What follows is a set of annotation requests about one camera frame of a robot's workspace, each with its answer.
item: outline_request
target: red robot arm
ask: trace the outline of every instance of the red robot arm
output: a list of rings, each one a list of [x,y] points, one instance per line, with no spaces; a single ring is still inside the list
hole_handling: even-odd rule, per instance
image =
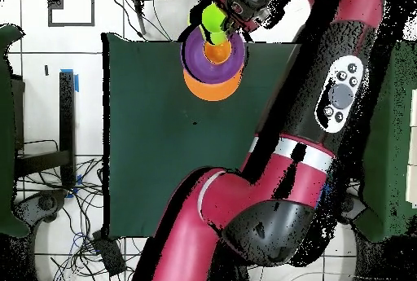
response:
[[[321,37],[293,53],[241,171],[204,168],[184,180],[133,281],[207,281],[220,239],[259,266],[291,259],[348,137],[382,8],[339,0]]]

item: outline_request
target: orange cup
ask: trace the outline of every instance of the orange cup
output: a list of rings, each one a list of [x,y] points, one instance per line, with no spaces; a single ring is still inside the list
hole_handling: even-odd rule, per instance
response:
[[[231,44],[228,40],[222,44],[212,45],[209,42],[205,42],[203,46],[203,52],[205,58],[213,64],[225,63],[231,55]]]

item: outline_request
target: green table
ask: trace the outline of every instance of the green table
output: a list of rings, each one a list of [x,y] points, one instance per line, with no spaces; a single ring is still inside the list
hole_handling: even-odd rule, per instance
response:
[[[180,44],[110,46],[110,196],[112,235],[153,235],[175,187],[204,165],[238,168],[291,44],[248,44],[248,66],[227,100],[207,103],[186,87]],[[364,154],[368,209],[355,221],[371,241],[406,233],[416,209],[406,202],[411,90],[417,88],[414,44],[398,44],[371,120]]]
[[[417,209],[406,202],[411,92],[417,89],[416,64],[416,44],[398,43],[371,119],[363,157],[363,199],[369,209],[355,221],[371,242],[404,235],[417,215]]]
[[[108,41],[110,234],[148,237],[193,169],[242,165],[294,45],[248,44],[240,87],[209,103],[184,83],[179,43]]]

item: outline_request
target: orange ring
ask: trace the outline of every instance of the orange ring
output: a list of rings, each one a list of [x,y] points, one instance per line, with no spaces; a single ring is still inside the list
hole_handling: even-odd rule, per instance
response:
[[[184,79],[188,89],[196,97],[206,101],[220,101],[229,98],[238,89],[243,68],[242,65],[230,80],[212,85],[196,80],[186,69],[184,69]]]

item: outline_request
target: blue tape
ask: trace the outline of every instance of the blue tape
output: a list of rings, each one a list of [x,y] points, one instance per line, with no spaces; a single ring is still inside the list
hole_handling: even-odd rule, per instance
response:
[[[61,72],[72,72],[72,73],[74,73],[74,70],[73,69],[61,69]],[[80,91],[79,85],[78,85],[78,74],[74,75],[74,90],[76,92]]]
[[[82,174],[78,174],[77,175],[77,181],[76,181],[76,184],[79,184],[79,185],[81,185],[82,184]],[[78,193],[78,188],[77,187],[74,187],[73,189],[72,189],[72,192],[74,193],[74,194],[76,194],[76,193]],[[74,195],[73,194],[68,194],[67,195],[67,199],[71,199],[71,198],[73,198],[74,197]]]
[[[74,76],[74,88],[76,92],[79,92],[78,89],[78,74]]]

